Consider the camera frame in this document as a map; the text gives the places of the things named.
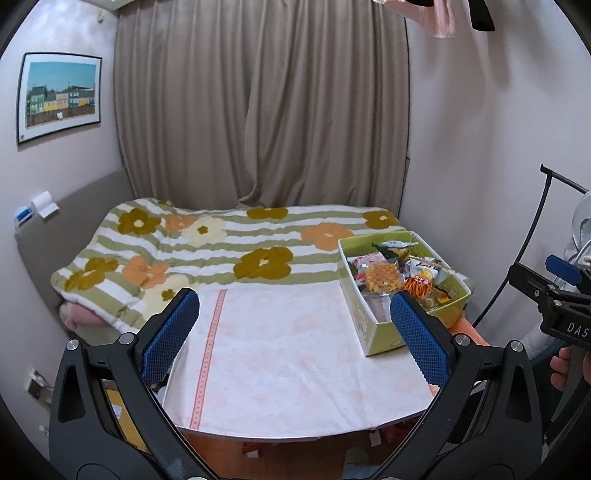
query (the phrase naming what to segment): gray headboard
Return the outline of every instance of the gray headboard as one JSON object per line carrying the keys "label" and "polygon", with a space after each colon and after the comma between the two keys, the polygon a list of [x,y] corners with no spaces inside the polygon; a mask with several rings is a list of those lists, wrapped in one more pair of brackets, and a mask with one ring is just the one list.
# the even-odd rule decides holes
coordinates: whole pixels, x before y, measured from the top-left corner
{"label": "gray headboard", "polygon": [[47,220],[34,215],[16,231],[18,252],[53,315],[63,299],[49,283],[51,274],[88,245],[109,210],[134,198],[127,172],[118,170],[56,201],[60,209]]}

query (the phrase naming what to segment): taupe curtain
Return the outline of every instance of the taupe curtain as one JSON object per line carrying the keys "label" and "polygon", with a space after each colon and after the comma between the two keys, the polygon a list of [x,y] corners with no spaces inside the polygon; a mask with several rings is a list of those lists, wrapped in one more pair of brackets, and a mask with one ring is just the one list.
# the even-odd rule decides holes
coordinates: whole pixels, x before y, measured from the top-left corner
{"label": "taupe curtain", "polygon": [[114,77],[139,196],[192,209],[400,207],[406,32],[371,0],[133,2]]}

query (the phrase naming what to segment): wall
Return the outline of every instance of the wall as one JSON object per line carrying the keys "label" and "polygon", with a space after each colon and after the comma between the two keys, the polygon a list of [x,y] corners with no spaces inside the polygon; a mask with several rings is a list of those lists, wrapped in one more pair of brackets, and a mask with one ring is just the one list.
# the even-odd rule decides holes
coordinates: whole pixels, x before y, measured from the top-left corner
{"label": "wall", "polygon": [[[544,188],[544,163],[591,188],[591,56],[551,0],[487,2],[496,32],[472,30],[454,2],[457,36],[409,21],[410,168],[401,220],[476,281],[474,320],[505,277]],[[562,255],[580,194],[553,183],[523,262]],[[480,324],[491,342],[541,320],[510,287]]]}
{"label": "wall", "polygon": [[[14,242],[13,212],[48,190],[54,198],[121,167],[113,112],[113,53],[116,16],[78,0],[40,0],[0,59],[0,393],[33,444],[47,454],[39,425],[48,414],[24,390],[36,367],[53,382],[66,334],[53,319],[23,267]],[[101,117],[80,127],[17,147],[15,111],[22,56],[28,51],[61,51],[103,57]]]}

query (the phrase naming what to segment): blanket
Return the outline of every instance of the blanket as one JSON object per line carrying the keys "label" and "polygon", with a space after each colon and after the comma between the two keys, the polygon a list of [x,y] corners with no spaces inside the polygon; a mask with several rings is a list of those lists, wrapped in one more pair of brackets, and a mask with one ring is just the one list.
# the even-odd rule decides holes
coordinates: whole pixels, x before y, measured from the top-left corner
{"label": "blanket", "polygon": [[193,211],[144,198],[113,208],[51,285],[120,332],[137,332],[183,287],[336,280],[338,239],[397,229],[395,216],[377,208]]}

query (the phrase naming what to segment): metal bolt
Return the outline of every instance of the metal bolt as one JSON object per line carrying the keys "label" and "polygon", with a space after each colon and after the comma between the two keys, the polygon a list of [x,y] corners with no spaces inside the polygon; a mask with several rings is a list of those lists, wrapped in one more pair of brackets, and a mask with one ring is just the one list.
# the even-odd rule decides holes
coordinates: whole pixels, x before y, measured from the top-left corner
{"label": "metal bolt", "polygon": [[66,344],[66,349],[68,349],[68,350],[76,350],[78,348],[78,345],[80,345],[80,342],[78,340],[76,340],[76,339],[70,340]]}
{"label": "metal bolt", "polygon": [[470,345],[470,337],[460,333],[459,335],[456,335],[456,343],[462,346]]}
{"label": "metal bolt", "polygon": [[523,345],[521,344],[521,342],[518,342],[517,340],[513,340],[511,342],[511,348],[513,350],[515,350],[515,352],[521,352],[521,351],[523,351]]}
{"label": "metal bolt", "polygon": [[121,345],[129,345],[131,342],[134,341],[135,335],[131,332],[125,332],[123,335],[119,337],[119,343]]}

